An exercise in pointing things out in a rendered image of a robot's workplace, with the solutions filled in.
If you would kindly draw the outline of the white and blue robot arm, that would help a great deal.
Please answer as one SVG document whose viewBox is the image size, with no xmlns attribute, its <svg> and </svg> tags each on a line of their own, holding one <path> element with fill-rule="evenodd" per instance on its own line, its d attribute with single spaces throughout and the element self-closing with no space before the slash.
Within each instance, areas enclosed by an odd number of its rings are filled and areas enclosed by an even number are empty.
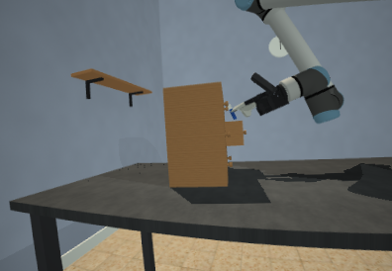
<svg viewBox="0 0 392 271">
<path fill-rule="evenodd" d="M 333 120 L 341 115 L 337 107 L 340 109 L 343 106 L 343 94 L 339 93 L 332 83 L 328 71 L 316 59 L 286 14 L 285 8 L 358 1 L 375 0 L 235 0 L 239 9 L 256 14 L 265 25 L 271 27 L 279 38 L 300 71 L 300 73 L 280 81 L 279 84 L 285 88 L 288 102 L 304 96 L 317 124 Z M 275 86 L 256 72 L 252 75 L 251 80 L 272 94 L 277 91 Z"/>
</svg>

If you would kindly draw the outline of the brown wooden chest of drawers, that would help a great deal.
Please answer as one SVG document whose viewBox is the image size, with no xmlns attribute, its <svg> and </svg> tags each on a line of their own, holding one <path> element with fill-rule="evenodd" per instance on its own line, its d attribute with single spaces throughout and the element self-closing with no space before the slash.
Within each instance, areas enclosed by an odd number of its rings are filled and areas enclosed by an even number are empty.
<svg viewBox="0 0 392 271">
<path fill-rule="evenodd" d="M 228 187 L 222 83 L 163 88 L 169 187 Z"/>
</svg>

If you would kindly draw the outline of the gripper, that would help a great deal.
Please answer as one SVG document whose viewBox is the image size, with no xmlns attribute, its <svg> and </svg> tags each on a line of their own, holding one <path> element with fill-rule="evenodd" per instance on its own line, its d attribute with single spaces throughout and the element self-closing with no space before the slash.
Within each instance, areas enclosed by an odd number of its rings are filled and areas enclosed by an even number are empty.
<svg viewBox="0 0 392 271">
<path fill-rule="evenodd" d="M 262 116 L 289 104 L 288 95 L 283 85 L 279 84 L 276 86 L 276 88 L 278 91 L 276 91 L 274 94 L 266 90 L 265 92 L 260 93 L 255 97 L 235 106 L 231 112 L 240 110 L 245 117 L 249 117 L 251 115 L 251 110 L 256 107 L 259 115 Z M 258 105 L 256 102 L 258 102 Z M 260 110 L 258 108 L 260 108 Z"/>
</svg>

